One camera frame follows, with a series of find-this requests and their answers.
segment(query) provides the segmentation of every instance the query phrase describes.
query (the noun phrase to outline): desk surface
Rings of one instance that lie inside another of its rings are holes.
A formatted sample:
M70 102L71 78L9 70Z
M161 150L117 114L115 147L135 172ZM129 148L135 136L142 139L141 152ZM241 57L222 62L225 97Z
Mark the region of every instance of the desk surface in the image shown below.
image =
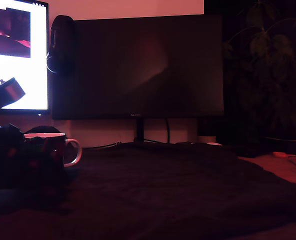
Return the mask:
M240 157L240 159L255 163L266 171L274 173L278 177L281 177L289 182L296 183L296 165L289 162L286 158L264 155L256 158Z
M284 158L277 158L271 155L260 156L256 158L240 159L255 163L263 169L274 173L275 175L286 179L289 182L296 183L296 166ZM229 240L296 240L296 223L287 224L269 231L261 231L255 234L230 238Z

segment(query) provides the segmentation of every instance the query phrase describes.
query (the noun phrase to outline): white screen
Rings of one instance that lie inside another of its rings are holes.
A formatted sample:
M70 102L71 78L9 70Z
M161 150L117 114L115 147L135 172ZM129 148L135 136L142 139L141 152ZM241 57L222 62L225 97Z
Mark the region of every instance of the white screen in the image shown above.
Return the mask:
M47 9L0 0L0 80L15 78L25 92L4 109L47 110Z

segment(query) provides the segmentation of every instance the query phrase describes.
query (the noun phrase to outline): pink wall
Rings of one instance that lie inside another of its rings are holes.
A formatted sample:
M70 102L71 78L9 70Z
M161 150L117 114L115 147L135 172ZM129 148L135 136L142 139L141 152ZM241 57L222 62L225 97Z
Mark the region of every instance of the pink wall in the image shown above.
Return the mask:
M204 0L48 0L48 3L50 25L57 15L81 20L204 13ZM50 115L0 116L0 124L7 123L22 131L41 125L55 126L68 137L79 140L83 147L132 142L136 128L135 121L128 119L53 121ZM169 125L172 143L196 140L195 119L170 119ZM167 141L165 121L147 120L145 138Z

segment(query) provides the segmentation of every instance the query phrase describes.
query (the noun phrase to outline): black monitor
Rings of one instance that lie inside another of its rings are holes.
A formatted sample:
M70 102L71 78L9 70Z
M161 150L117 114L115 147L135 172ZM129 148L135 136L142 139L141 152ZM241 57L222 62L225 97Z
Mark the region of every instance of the black monitor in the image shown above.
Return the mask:
M15 78L25 92L20 100L3 107L0 113L49 110L48 32L48 3L0 0L0 80Z
M183 118L224 112L222 21L178 15L74 21L75 71L54 74L52 117Z

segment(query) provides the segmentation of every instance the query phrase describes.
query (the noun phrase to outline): dark blanket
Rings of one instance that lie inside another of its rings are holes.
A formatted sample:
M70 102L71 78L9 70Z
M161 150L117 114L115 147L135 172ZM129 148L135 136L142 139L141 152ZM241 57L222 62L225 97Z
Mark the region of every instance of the dark blanket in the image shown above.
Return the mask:
M85 149L67 189L0 190L0 240L210 240L296 222L296 184L220 146Z

